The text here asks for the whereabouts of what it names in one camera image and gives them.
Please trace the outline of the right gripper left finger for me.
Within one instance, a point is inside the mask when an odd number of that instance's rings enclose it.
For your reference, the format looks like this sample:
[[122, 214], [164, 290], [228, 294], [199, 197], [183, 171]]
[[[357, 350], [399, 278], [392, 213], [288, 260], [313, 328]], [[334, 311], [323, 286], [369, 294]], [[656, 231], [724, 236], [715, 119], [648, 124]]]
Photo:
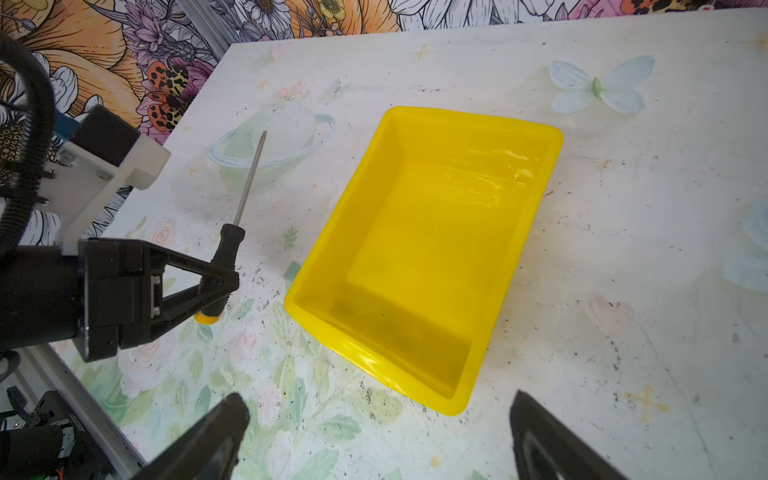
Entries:
[[133, 479], [231, 479], [250, 413], [231, 393]]

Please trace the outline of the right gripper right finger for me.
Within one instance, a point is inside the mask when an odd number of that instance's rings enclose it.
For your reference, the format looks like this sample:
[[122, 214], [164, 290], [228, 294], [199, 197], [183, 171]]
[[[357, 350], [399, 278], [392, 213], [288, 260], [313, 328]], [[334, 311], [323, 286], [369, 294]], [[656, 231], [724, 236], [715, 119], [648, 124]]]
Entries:
[[519, 479], [626, 479], [528, 393], [509, 414]]

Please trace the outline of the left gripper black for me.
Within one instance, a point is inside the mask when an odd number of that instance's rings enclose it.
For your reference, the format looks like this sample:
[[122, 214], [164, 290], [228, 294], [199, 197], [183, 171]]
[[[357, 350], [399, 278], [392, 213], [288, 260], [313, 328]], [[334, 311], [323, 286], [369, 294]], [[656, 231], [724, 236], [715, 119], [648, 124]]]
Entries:
[[[199, 260], [140, 240], [86, 240], [69, 256], [57, 247], [19, 247], [1, 262], [1, 347], [61, 340], [96, 361], [158, 340], [197, 313], [221, 310], [239, 287], [238, 247]], [[165, 296], [167, 266], [199, 276]]]

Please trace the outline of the black yellow handled screwdriver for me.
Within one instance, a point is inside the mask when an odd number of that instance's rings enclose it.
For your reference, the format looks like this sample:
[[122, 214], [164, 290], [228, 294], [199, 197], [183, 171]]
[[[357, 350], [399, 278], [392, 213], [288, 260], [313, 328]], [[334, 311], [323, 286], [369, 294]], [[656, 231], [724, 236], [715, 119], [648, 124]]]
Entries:
[[[259, 137], [259, 141], [248, 175], [246, 177], [245, 185], [243, 187], [234, 220], [231, 223], [225, 223], [221, 228], [219, 244], [211, 260], [211, 264], [213, 266], [221, 267], [226, 270], [235, 269], [237, 254], [240, 245], [245, 238], [245, 230], [241, 227], [240, 223], [252, 188], [252, 184], [255, 179], [255, 174], [262, 157], [267, 134], [267, 131], [263, 131]], [[198, 311], [194, 315], [195, 321], [203, 325], [215, 324], [223, 314], [231, 293], [232, 290], [230, 290], [226, 296], [222, 296], [211, 305]]]

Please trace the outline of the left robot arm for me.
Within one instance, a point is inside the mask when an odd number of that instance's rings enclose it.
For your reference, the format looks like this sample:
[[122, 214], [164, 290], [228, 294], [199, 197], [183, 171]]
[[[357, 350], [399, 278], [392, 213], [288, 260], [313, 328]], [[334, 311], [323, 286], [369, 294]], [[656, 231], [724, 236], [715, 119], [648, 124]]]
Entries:
[[[237, 290], [243, 234], [226, 226], [205, 262], [140, 240], [84, 240], [72, 256], [55, 247], [1, 252], [1, 355], [72, 341], [86, 361], [160, 339], [195, 314], [211, 317]], [[73, 416], [44, 398], [34, 418], [1, 435], [1, 475], [100, 479], [104, 455]]]

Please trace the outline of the yellow plastic bin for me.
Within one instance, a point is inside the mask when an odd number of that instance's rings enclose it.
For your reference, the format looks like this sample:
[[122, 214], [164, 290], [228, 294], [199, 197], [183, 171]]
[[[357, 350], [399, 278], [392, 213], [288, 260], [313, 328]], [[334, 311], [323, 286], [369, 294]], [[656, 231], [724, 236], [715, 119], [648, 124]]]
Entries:
[[462, 413], [563, 144], [540, 123], [389, 109], [287, 313], [384, 386]]

